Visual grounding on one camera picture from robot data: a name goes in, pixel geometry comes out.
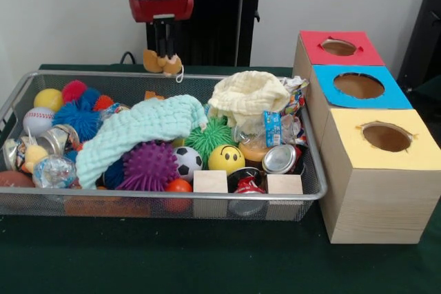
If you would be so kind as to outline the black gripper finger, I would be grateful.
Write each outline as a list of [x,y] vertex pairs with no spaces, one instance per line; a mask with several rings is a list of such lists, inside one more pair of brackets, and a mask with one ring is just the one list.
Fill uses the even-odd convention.
[[166,55],[174,56],[174,22],[170,21],[165,24],[166,30]]
[[165,56],[165,24],[162,21],[154,22],[156,53],[158,56]]

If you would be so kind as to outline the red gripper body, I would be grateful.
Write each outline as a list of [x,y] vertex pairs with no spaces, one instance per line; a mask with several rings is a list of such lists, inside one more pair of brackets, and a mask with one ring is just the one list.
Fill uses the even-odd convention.
[[136,22],[153,22],[161,15],[183,21],[191,17],[194,8],[194,0],[129,0],[129,4]]

